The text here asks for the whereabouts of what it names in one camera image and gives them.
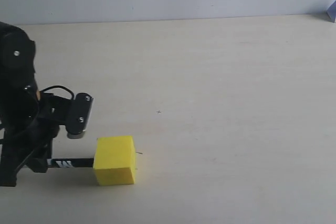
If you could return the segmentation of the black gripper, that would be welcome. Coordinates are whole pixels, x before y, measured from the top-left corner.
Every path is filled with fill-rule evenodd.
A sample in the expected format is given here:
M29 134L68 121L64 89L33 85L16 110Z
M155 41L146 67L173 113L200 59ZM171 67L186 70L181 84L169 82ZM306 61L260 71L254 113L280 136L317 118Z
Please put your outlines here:
M52 141L58 133L59 126L41 121L21 133L6 134L1 151L1 186L15 187L17 174L24 166L34 173L46 173Z

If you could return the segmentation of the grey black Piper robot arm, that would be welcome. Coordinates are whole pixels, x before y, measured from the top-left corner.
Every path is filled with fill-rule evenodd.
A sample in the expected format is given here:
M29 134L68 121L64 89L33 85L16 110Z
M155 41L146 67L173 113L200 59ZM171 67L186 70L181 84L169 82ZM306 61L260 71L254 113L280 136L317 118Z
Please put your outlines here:
M15 187L23 166L48 169L59 126L40 118L45 105L35 80L36 45L16 26L1 23L1 186Z

